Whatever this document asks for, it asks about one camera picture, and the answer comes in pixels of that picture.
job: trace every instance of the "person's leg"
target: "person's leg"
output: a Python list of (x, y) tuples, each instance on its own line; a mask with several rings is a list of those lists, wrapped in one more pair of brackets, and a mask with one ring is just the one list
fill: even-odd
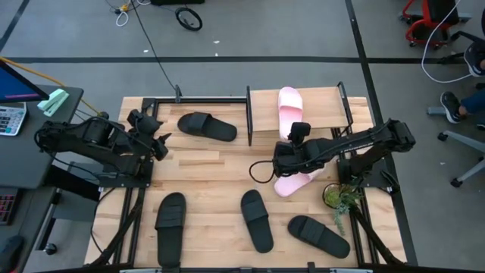
[(446, 91), (441, 94), (441, 105), (445, 108), (446, 118), (450, 123), (457, 124), (467, 114), (463, 106), (453, 92)]
[[(485, 60), (480, 62), (480, 68), (485, 70)], [(441, 105), (446, 110), (448, 121), (457, 124), (467, 115), (485, 110), (485, 89), (479, 90), (466, 99), (462, 99), (461, 103), (452, 92), (444, 92), (441, 94)], [(477, 125), (479, 128), (480, 124), (485, 129), (485, 122), (480, 122)]]

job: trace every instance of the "black slide sandal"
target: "black slide sandal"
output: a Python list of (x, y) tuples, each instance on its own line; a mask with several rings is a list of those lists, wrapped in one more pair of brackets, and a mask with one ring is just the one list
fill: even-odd
[(180, 266), (186, 202), (182, 193), (171, 193), (161, 201), (155, 229), (158, 238), (158, 264), (163, 268)]
[(264, 207), (261, 194), (257, 190), (244, 193), (241, 199), (241, 211), (256, 250), (259, 253), (267, 253), (272, 250), (274, 243), (268, 212)]
[(308, 216), (298, 215), (291, 219), (288, 231), (296, 239), (337, 258), (344, 259), (349, 255), (350, 245), (345, 239)]
[(177, 126), (179, 130), (189, 135), (220, 141), (233, 141), (237, 135), (237, 128), (233, 125), (213, 118), (211, 114), (201, 112), (184, 115), (177, 122)]

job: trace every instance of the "wooden table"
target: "wooden table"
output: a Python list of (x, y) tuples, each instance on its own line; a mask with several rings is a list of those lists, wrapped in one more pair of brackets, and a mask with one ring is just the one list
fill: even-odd
[[(119, 122), (128, 125), (130, 110), (141, 108), (141, 97), (126, 97), (121, 107)], [(355, 132), (372, 127), (366, 98), (349, 98)], [(210, 112), (216, 118), (237, 127), (238, 136), (230, 143), (189, 136), (177, 129), (178, 119), (193, 111)], [(296, 215), (309, 215), (338, 233), (333, 223), (333, 210), (321, 200), (323, 189), (336, 183), (335, 162), (329, 162), (318, 179), (293, 195), (281, 198), (274, 192), (274, 182), (257, 184), (249, 177), (251, 163), (271, 159), (277, 135), (255, 132), (253, 144), (248, 147), (246, 109), (244, 104), (163, 104), (158, 120), (164, 124), (155, 137), (172, 133), (167, 141), (170, 152), (161, 162), (155, 162), (152, 185), (147, 189), (137, 244), (135, 266), (159, 267), (157, 240), (154, 229), (158, 207), (166, 195), (181, 192), (187, 201), (183, 232), (181, 266), (184, 268), (228, 268), (252, 266), (259, 268), (305, 268), (307, 262), (317, 267), (355, 267), (355, 255), (349, 217), (344, 217), (345, 239), (351, 253), (337, 259), (293, 238), (287, 231), (289, 220)], [(332, 138), (330, 129), (312, 130), (312, 137)], [(255, 168), (255, 176), (269, 177), (271, 165)], [(266, 254), (255, 251), (240, 211), (240, 200), (247, 190), (257, 189), (263, 196), (270, 215), (274, 248)], [(405, 253), (391, 197), (378, 189), (365, 189), (372, 225), (393, 254), (405, 261)], [(114, 190), (107, 196), (95, 217), (93, 233), (104, 248), (117, 232), (125, 189)], [(361, 229), (365, 259), (370, 262), (367, 240)], [(126, 261), (131, 232), (125, 237), (122, 261)], [(89, 243), (85, 262), (99, 256), (93, 242)]]

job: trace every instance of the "keyboard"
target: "keyboard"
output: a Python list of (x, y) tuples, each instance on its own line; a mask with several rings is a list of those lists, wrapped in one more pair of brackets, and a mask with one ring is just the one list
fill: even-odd
[(9, 225), (20, 203), (20, 190), (0, 188), (0, 225)]

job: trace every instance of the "green plant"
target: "green plant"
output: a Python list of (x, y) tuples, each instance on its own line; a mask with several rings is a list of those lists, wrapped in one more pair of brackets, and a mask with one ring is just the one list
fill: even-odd
[(346, 234), (343, 228), (342, 215), (348, 215), (350, 208), (356, 206), (356, 200), (360, 198), (362, 198), (362, 195), (349, 185), (329, 185), (327, 190), (324, 191), (324, 202), (335, 209), (333, 221), (339, 229), (340, 235), (345, 236)]

